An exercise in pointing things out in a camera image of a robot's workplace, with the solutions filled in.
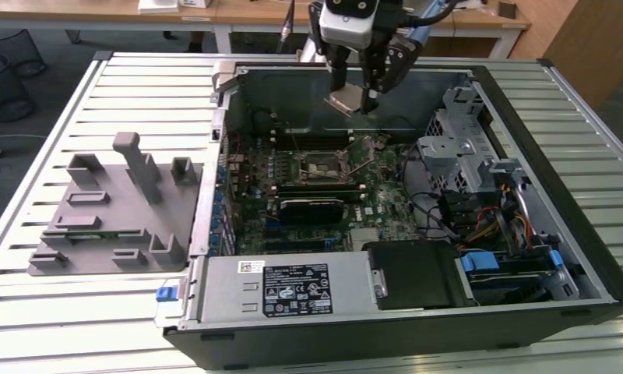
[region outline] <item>open computer tower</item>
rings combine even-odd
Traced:
[[[321,65],[237,63],[214,97],[163,330],[197,365],[515,348],[620,315],[620,268],[489,70],[417,65],[367,116],[327,87]]]

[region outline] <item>white cable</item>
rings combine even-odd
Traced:
[[[0,138],[40,138],[46,139],[46,135],[33,135],[33,134],[13,134],[13,135],[0,135]]]

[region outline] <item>aluminum extrusion platform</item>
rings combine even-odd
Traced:
[[[32,277],[28,259],[64,196],[76,153],[123,164],[117,132],[138,132],[157,162],[202,163],[219,59],[281,61],[275,55],[114,53],[82,77],[0,220],[0,372],[203,372],[151,321],[154,292],[186,273]],[[532,61],[425,58],[485,65],[623,268],[623,145],[552,67]],[[580,326],[527,348],[259,368],[245,372],[623,373],[623,316]]]

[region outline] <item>power supply label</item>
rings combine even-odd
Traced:
[[[262,268],[262,314],[313,316],[333,312],[327,264]]]

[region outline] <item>gray plastic holder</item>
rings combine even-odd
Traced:
[[[41,243],[30,275],[173,272],[186,265],[201,164],[185,157],[157,165],[134,132],[115,135],[126,165],[74,155],[72,183]]]

